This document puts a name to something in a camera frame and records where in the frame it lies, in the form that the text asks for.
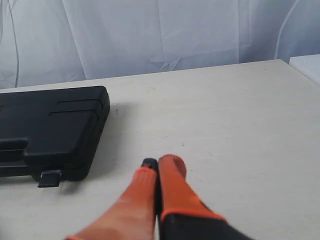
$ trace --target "table surface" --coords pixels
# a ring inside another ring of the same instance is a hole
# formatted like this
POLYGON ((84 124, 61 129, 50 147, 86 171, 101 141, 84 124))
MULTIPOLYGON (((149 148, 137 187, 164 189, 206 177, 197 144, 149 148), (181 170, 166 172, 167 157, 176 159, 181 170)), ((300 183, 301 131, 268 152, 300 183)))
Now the table surface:
POLYGON ((290 58, 289 64, 320 86, 320 54, 294 56, 290 58))
POLYGON ((0 239, 57 240, 118 198, 145 157, 180 155, 202 200, 259 240, 320 236, 320 87, 281 60, 39 85, 104 85, 111 110, 88 177, 0 178, 0 239))

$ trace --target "white fabric backdrop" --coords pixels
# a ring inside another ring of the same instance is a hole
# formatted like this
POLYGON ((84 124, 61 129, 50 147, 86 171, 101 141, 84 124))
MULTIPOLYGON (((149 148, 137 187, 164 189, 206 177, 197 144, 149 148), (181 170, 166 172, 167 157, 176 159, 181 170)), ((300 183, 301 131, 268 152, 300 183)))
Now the white fabric backdrop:
POLYGON ((319 12, 320 0, 0 0, 0 88, 288 62, 320 53, 319 12))

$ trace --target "orange grip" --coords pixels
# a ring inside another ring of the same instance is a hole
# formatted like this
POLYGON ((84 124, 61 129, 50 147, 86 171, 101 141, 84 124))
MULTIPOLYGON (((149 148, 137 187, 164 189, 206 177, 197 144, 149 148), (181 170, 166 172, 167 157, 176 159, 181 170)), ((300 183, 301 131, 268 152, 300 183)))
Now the orange grip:
POLYGON ((225 220, 223 216, 208 209, 187 184, 186 166, 180 157, 165 155, 159 159, 158 164, 162 188, 162 222, 169 214, 225 220))
POLYGON ((131 184, 98 220, 66 240, 153 240, 158 174, 139 168, 131 184))

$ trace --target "black plastic case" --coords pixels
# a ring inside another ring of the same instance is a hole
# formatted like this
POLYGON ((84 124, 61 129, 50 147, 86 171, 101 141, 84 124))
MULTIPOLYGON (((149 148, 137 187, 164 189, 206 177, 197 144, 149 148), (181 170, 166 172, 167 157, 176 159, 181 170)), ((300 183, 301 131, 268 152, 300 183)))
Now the black plastic case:
POLYGON ((0 177, 84 179, 109 111, 104 86, 0 94, 0 177))

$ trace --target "white object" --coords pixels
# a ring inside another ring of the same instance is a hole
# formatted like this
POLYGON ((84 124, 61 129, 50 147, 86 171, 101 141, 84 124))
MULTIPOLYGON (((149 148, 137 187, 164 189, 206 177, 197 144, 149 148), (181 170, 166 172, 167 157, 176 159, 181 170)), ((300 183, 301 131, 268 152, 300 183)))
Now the white object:
POLYGON ((289 62, 320 53, 319 9, 319 0, 0 0, 0 89, 289 62))
POLYGON ((291 57, 289 64, 320 86, 320 54, 291 57))
POLYGON ((57 240, 101 215, 143 158, 181 156, 205 204, 257 240, 320 236, 320 88, 281 60, 38 85, 106 86, 111 111, 88 177, 39 189, 0 178, 0 236, 57 240))

